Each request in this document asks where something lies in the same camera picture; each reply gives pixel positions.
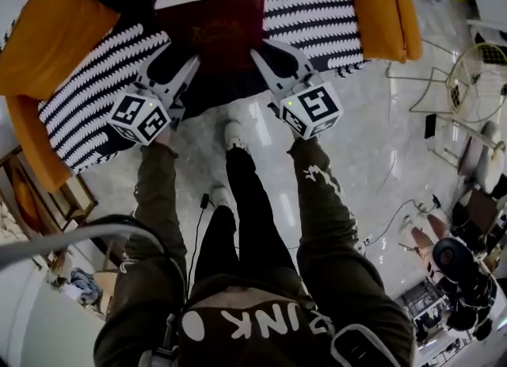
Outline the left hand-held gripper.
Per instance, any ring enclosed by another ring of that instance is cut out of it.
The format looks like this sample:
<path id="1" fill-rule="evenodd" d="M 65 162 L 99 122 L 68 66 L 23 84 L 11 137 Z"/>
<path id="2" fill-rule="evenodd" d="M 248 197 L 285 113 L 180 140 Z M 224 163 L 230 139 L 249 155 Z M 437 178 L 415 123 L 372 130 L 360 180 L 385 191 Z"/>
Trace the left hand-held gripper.
<path id="1" fill-rule="evenodd" d="M 185 113 L 181 95 L 200 66 L 198 55 L 191 57 L 167 83 L 152 87 L 141 84 L 151 80 L 151 64 L 171 45 L 162 45 L 146 59 L 139 69 L 138 82 L 120 92 L 112 107 L 109 125 L 127 140 L 148 146 L 165 128 L 176 130 L 181 123 Z"/>

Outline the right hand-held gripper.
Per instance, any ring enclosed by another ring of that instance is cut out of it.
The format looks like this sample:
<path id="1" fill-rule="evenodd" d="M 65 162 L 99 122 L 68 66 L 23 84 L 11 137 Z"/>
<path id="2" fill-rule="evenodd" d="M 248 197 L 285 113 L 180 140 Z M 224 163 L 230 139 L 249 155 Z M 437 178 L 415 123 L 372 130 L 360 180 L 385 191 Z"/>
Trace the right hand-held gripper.
<path id="1" fill-rule="evenodd" d="M 342 116 L 336 90 L 320 72 L 312 71 L 301 50 L 264 39 L 261 54 L 251 49 L 250 55 L 273 93 L 269 108 L 298 137 L 308 140 L 336 125 Z"/>

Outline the dark red book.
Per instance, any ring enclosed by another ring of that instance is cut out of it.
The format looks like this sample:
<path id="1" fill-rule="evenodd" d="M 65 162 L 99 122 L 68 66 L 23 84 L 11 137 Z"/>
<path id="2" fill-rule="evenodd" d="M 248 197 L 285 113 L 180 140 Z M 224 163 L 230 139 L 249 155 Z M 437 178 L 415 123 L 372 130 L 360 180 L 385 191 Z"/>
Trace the dark red book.
<path id="1" fill-rule="evenodd" d="M 260 46 L 264 0 L 155 0 L 162 29 L 201 59 L 209 73 L 247 71 L 250 50 Z"/>

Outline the orange sofa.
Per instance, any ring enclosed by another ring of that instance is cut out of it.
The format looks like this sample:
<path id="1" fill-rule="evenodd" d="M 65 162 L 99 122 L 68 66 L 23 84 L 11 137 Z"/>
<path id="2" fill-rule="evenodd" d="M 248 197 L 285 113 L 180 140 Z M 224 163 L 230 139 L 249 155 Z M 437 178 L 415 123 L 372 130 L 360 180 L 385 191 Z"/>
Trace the orange sofa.
<path id="1" fill-rule="evenodd" d="M 413 0 L 353 0 L 364 61 L 404 63 L 422 54 Z M 100 0 L 28 0 L 0 40 L 0 95 L 25 156 L 54 192 L 74 172 L 51 149 L 38 108 L 117 24 L 119 7 Z"/>

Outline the person's left forearm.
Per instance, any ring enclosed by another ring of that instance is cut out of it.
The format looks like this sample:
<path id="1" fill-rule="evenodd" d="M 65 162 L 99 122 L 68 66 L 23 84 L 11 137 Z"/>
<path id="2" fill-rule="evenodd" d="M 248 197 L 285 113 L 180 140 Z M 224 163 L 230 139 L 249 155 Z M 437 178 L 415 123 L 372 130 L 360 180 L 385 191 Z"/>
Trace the person's left forearm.
<path id="1" fill-rule="evenodd" d="M 184 257 L 187 250 L 176 211 L 176 158 L 164 144 L 154 142 L 142 149 L 135 218 L 156 233 L 171 255 Z"/>

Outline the black white striped blanket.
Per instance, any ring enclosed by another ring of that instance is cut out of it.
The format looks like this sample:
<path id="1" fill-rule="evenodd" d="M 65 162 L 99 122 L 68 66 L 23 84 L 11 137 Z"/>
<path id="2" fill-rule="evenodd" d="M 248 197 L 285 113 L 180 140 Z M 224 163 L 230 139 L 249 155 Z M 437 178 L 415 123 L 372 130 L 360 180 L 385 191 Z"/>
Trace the black white striped blanket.
<path id="1" fill-rule="evenodd" d="M 38 108 L 52 151 L 77 173 L 132 146 L 106 117 L 142 64 L 165 44 L 181 51 L 188 40 L 201 39 L 204 32 L 191 28 L 189 18 L 218 21 L 204 7 L 176 6 L 157 15 L 154 0 L 100 1 L 119 7 L 120 20 Z M 364 61 L 353 0 L 263 0 L 260 12 L 242 6 L 239 13 L 249 29 L 298 48 L 320 71 L 347 75 Z"/>

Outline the person's right white shoe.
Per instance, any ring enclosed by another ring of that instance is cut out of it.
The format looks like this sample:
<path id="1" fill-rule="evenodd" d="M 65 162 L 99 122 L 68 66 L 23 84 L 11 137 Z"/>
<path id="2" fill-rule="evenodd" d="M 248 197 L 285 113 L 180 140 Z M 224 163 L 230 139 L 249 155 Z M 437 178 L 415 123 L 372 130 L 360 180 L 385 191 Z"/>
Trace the person's right white shoe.
<path id="1" fill-rule="evenodd" d="M 225 142 L 226 151 L 230 151 L 233 148 L 246 149 L 246 143 L 243 139 L 243 127 L 236 120 L 229 120 L 223 131 L 223 138 Z"/>

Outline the person's white shoe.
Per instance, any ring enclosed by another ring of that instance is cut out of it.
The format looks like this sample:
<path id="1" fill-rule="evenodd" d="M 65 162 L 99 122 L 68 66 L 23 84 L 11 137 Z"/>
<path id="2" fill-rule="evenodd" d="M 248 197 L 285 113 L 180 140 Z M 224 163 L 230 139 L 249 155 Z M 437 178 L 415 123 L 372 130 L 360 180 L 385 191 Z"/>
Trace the person's white shoe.
<path id="1" fill-rule="evenodd" d="M 243 139 L 243 127 L 236 120 L 229 120 L 223 131 L 223 138 L 225 142 L 226 151 L 230 151 L 233 148 L 246 149 L 246 143 Z"/>
<path id="2" fill-rule="evenodd" d="M 215 185 L 212 187 L 210 193 L 210 202 L 214 205 L 215 208 L 219 206 L 230 206 L 230 194 L 226 186 L 224 185 Z"/>

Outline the person's left white shoe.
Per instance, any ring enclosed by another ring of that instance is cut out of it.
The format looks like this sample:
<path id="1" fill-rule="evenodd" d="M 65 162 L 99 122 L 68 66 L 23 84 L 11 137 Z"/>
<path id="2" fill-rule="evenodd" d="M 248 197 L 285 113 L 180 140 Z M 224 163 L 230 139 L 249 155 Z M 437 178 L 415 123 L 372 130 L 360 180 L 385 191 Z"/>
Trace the person's left white shoe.
<path id="1" fill-rule="evenodd" d="M 210 202 L 214 205 L 215 208 L 219 206 L 230 206 L 230 194 L 226 186 L 224 185 L 215 185 L 212 187 L 210 193 Z"/>

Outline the person's right leg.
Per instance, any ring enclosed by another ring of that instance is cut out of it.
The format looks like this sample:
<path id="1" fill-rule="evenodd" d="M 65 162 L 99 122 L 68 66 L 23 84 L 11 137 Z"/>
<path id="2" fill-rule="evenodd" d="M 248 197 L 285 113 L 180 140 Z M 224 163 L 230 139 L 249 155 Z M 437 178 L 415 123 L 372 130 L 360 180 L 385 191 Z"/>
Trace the person's right leg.
<path id="1" fill-rule="evenodd" d="M 226 153 L 226 170 L 238 211 L 241 269 L 251 275 L 274 270 L 297 273 L 250 153 L 237 145 L 231 147 Z"/>

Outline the person's leg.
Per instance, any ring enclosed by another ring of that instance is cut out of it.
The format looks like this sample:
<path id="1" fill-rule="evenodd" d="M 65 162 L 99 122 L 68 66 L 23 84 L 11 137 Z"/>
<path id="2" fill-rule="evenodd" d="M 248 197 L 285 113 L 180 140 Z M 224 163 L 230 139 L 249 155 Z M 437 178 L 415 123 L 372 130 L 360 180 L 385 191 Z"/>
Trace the person's leg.
<path id="1" fill-rule="evenodd" d="M 231 209 L 215 208 L 204 234 L 194 273 L 194 284 L 219 274 L 235 275 L 239 260 L 234 246 L 236 223 Z"/>
<path id="2" fill-rule="evenodd" d="M 226 153 L 226 170 L 238 211 L 241 269 L 251 275 L 274 270 L 297 273 L 250 153 L 237 145 L 231 147 Z"/>

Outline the person's left leg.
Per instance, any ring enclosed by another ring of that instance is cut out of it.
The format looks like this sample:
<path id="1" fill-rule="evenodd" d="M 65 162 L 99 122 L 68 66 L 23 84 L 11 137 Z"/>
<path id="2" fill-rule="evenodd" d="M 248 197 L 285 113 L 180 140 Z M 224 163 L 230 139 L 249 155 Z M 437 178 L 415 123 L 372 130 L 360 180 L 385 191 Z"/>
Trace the person's left leg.
<path id="1" fill-rule="evenodd" d="M 231 209 L 215 208 L 204 234 L 194 273 L 194 284 L 219 274 L 235 275 L 239 260 L 234 246 L 236 223 Z"/>

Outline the grey fluffy chair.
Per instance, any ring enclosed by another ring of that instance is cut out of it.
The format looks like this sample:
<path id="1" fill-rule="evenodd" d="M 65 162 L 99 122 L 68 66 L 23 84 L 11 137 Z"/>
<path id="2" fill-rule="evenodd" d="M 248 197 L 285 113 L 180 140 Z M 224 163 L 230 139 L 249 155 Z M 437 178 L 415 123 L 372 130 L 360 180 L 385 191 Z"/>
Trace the grey fluffy chair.
<path id="1" fill-rule="evenodd" d="M 493 121 L 488 120 L 484 124 L 482 134 L 493 144 L 501 144 L 497 150 L 484 145 L 475 169 L 475 178 L 480 188 L 486 194 L 491 194 L 503 174 L 507 146 L 503 147 L 505 143 L 501 131 Z"/>

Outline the blue denim cloth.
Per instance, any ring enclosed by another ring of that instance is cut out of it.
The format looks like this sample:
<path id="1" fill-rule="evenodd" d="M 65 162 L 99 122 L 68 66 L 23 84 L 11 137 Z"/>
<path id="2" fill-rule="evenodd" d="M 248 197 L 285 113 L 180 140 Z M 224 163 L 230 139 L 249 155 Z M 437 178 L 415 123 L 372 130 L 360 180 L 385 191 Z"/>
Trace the blue denim cloth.
<path id="1" fill-rule="evenodd" d="M 92 274 L 88 274 L 80 268 L 72 269 L 71 284 L 79 290 L 78 302 L 81 305 L 94 305 L 101 299 L 102 290 Z"/>

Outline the person's olive sweatshirt torso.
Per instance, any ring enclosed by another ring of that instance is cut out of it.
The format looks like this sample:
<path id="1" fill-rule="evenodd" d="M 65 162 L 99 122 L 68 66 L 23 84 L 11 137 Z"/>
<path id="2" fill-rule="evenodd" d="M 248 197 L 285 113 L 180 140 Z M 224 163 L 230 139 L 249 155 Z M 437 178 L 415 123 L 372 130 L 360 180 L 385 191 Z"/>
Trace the person's olive sweatshirt torso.
<path id="1" fill-rule="evenodd" d="M 95 342 L 95 367 L 411 367 L 412 323 L 352 247 L 305 242 L 306 289 L 219 274 L 185 295 L 171 259 L 131 259 Z"/>

